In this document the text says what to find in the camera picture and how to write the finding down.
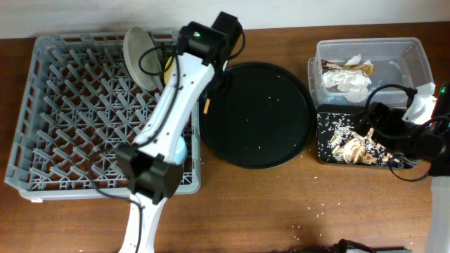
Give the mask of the wooden chopstick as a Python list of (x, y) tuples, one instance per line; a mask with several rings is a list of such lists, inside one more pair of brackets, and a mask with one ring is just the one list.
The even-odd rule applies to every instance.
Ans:
[(210, 106), (210, 99), (207, 98), (206, 101), (205, 101), (204, 108), (203, 108), (203, 114), (206, 115), (208, 113), (209, 106)]

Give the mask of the white napkin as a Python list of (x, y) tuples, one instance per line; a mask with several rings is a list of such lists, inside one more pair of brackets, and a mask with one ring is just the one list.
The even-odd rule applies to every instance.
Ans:
[[(373, 65), (369, 60), (361, 62), (361, 55), (350, 58), (346, 63), (340, 65)], [(322, 74), (323, 84), (327, 89), (336, 88), (339, 92), (345, 93), (344, 97), (352, 103), (359, 103), (368, 97), (368, 86), (372, 84), (369, 77), (363, 76), (360, 72), (350, 71), (330, 71)]]

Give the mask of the gold snack wrapper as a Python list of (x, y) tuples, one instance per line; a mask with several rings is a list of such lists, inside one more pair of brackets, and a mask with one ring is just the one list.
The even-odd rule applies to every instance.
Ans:
[(350, 72), (360, 72), (363, 76), (369, 77), (375, 73), (375, 67), (373, 65), (340, 65), (337, 63), (332, 63), (327, 60), (321, 60), (321, 67), (330, 71), (350, 71)]

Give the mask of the yellow bowl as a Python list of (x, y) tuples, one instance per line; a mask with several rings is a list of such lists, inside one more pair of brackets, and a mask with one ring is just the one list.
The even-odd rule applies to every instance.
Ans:
[(172, 75), (173, 68), (174, 68), (174, 59), (172, 56), (170, 56), (166, 62), (165, 72), (163, 74), (163, 81), (165, 84), (167, 84), (169, 82), (169, 79)]

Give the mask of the grey plate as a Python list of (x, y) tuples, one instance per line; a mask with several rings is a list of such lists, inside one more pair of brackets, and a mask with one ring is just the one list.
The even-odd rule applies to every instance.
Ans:
[[(134, 82), (142, 89), (154, 91), (163, 90), (160, 76), (150, 76), (139, 67), (140, 57), (149, 49), (155, 48), (155, 42), (150, 35), (140, 27), (131, 28), (124, 37), (123, 54), (127, 70)], [(160, 50), (155, 50), (144, 56), (141, 67), (147, 72), (160, 72), (162, 66), (159, 57)]]

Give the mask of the blue cup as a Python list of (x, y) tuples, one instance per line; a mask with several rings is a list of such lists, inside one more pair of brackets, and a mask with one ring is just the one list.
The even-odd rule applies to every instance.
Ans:
[(177, 165), (182, 165), (186, 158), (188, 157), (188, 148), (183, 136), (179, 136), (176, 143), (174, 163)]

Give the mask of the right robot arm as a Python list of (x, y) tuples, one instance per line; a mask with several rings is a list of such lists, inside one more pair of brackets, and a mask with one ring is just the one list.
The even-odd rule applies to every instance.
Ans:
[[(377, 92), (396, 88), (408, 97), (406, 109), (389, 108), (372, 102)], [(426, 252), (449, 251), (449, 83), (445, 82), (434, 97), (435, 84), (418, 88), (386, 84), (375, 89), (366, 99), (356, 132), (372, 129), (373, 140), (388, 149), (389, 170), (394, 160), (412, 167), (418, 160), (430, 163), (427, 172), (407, 182), (418, 182), (432, 177), (432, 216), (427, 237)]]

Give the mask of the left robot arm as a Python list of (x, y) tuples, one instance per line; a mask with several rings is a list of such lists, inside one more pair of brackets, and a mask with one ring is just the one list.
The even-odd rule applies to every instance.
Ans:
[(237, 17), (221, 12), (211, 27), (190, 22), (179, 31), (174, 69), (161, 99), (130, 145), (115, 151), (128, 180), (129, 220), (121, 252), (154, 252), (155, 234), (166, 201), (183, 178), (181, 134), (200, 94), (217, 87), (226, 64), (243, 39)]

